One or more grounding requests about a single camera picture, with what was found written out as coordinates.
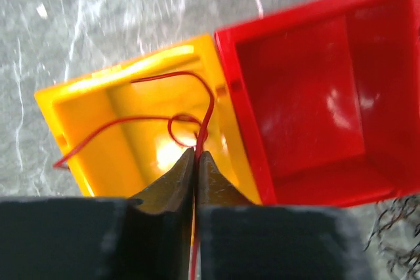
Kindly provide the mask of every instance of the marble countertop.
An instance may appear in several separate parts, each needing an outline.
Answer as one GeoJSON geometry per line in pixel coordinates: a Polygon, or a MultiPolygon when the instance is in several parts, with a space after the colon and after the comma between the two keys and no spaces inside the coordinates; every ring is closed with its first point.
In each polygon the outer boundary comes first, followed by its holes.
{"type": "MultiPolygon", "coordinates": [[[[80,195],[51,167],[60,152],[36,90],[303,1],[0,0],[0,195],[80,195]]],[[[371,207],[353,213],[368,233],[371,207]]]]}

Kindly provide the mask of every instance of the wire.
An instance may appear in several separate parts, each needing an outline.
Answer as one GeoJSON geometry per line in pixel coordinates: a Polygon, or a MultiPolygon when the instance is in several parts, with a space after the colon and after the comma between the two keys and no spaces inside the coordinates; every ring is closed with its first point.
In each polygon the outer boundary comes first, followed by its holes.
{"type": "MultiPolygon", "coordinates": [[[[197,139],[196,150],[195,150],[195,160],[196,160],[196,167],[198,167],[199,161],[200,161],[200,156],[203,153],[204,142],[206,141],[207,137],[209,136],[209,133],[207,131],[207,127],[208,127],[209,122],[210,122],[211,114],[213,113],[213,108],[215,107],[215,97],[213,96],[213,93],[211,92],[211,89],[210,89],[209,85],[204,81],[204,79],[202,77],[200,77],[199,75],[197,75],[196,73],[194,73],[192,71],[174,71],[174,72],[171,72],[171,73],[165,73],[163,75],[155,75],[155,76],[151,76],[151,77],[135,79],[135,80],[132,80],[131,83],[154,81],[154,80],[159,80],[159,79],[176,77],[176,76],[179,76],[179,75],[189,75],[189,76],[195,77],[198,81],[201,82],[201,84],[204,86],[207,93],[209,94],[209,106],[207,108],[207,111],[205,113],[205,116],[203,118],[202,123],[197,118],[195,118],[194,116],[192,116],[190,114],[185,114],[185,113],[179,113],[179,114],[176,114],[172,117],[139,115],[139,116],[131,116],[131,117],[123,117],[123,118],[115,119],[113,121],[110,121],[110,122],[98,127],[96,130],[94,130],[92,133],[90,133],[76,147],[74,147],[72,150],[70,150],[70,152],[68,152],[66,155],[64,155],[56,163],[54,163],[53,167],[58,168],[58,169],[69,170],[69,167],[67,166],[67,164],[65,164],[65,162],[68,161],[69,159],[71,159],[76,154],[78,154],[90,141],[92,141],[92,139],[94,137],[98,136],[101,132],[110,128],[111,126],[121,124],[121,123],[128,123],[128,122],[131,122],[131,121],[141,121],[141,120],[149,120],[149,119],[167,121],[168,122],[167,128],[168,128],[169,136],[173,139],[174,142],[176,142],[178,145],[183,146],[183,147],[190,147],[190,146],[187,146],[186,144],[179,141],[177,139],[177,137],[175,137],[175,135],[173,134],[173,131],[172,131],[173,122],[174,121],[182,121],[182,122],[187,122],[187,123],[195,123],[195,124],[199,125],[198,134],[194,133],[195,136],[196,136],[196,139],[197,139]]],[[[195,189],[195,192],[197,193],[197,191],[198,191],[198,179],[196,179],[196,181],[195,181],[194,189],[195,189]]],[[[200,236],[198,234],[198,216],[197,216],[198,198],[197,198],[196,195],[195,195],[195,207],[194,207],[194,209],[195,209],[195,212],[196,212],[195,213],[196,221],[195,221],[195,224],[194,224],[194,243],[193,243],[193,247],[192,247],[192,263],[191,263],[191,276],[190,276],[191,279],[196,278],[197,255],[198,255],[198,247],[200,245],[199,244],[200,243],[200,236]]]]}
{"type": "MultiPolygon", "coordinates": [[[[204,88],[206,89],[207,93],[209,94],[210,100],[209,100],[209,107],[207,108],[207,111],[205,113],[204,119],[203,119],[203,123],[200,127],[200,130],[198,132],[198,137],[197,137],[197,145],[196,145],[196,152],[195,152],[195,158],[196,158],[196,166],[199,165],[199,161],[200,161],[200,156],[203,153],[203,145],[205,142],[205,138],[206,138],[206,132],[207,132],[207,126],[210,122],[210,117],[211,114],[213,112],[213,108],[215,107],[215,97],[213,96],[213,93],[211,92],[210,87],[207,85],[207,83],[204,81],[203,78],[201,78],[199,75],[195,74],[194,72],[191,71],[176,71],[176,72],[172,72],[172,73],[166,73],[163,75],[155,75],[153,77],[147,77],[147,78],[142,78],[142,79],[136,79],[131,81],[132,83],[138,83],[138,82],[145,82],[145,81],[151,81],[151,80],[157,80],[157,79],[164,79],[164,78],[169,78],[169,77],[174,77],[176,75],[191,75],[192,77],[195,77],[196,79],[198,79],[204,86],[204,88]]],[[[196,180],[196,186],[195,186],[195,191],[198,191],[198,180],[196,180]]],[[[194,242],[192,245],[192,260],[191,260],[191,274],[190,274],[190,279],[193,280],[196,278],[196,268],[197,268],[197,255],[198,255],[198,247],[199,247],[199,243],[200,243],[200,236],[198,234],[198,216],[197,216],[197,209],[198,209],[198,198],[197,196],[195,197],[195,203],[196,206],[194,207],[195,209],[195,215],[196,215],[196,221],[195,221],[195,226],[194,226],[194,242]]]]}
{"type": "Polygon", "coordinates": [[[122,123],[128,123],[128,122],[131,122],[131,121],[142,121],[142,120],[150,120],[150,119],[155,119],[155,120],[160,120],[160,121],[168,121],[169,136],[171,136],[173,141],[176,142],[178,145],[180,145],[182,147],[187,147],[187,148],[189,148],[190,146],[182,143],[173,134],[173,131],[172,131],[172,128],[171,128],[173,121],[184,121],[184,122],[187,122],[187,123],[196,123],[201,127],[200,121],[198,119],[196,119],[194,116],[191,116],[191,115],[188,115],[188,114],[177,114],[173,117],[145,116],[145,115],[122,117],[122,118],[110,121],[106,124],[103,124],[102,126],[98,127],[96,130],[92,131],[92,133],[90,133],[88,136],[86,136],[85,139],[83,139],[69,153],[67,153],[61,159],[59,159],[56,163],[54,163],[52,165],[52,167],[54,167],[56,169],[69,170],[69,167],[67,165],[65,165],[65,162],[68,161],[69,159],[71,159],[76,154],[78,154],[90,141],[93,140],[93,138],[95,138],[101,132],[105,131],[106,129],[108,129],[108,128],[114,126],[114,125],[118,125],[118,124],[122,124],[122,123]]]}

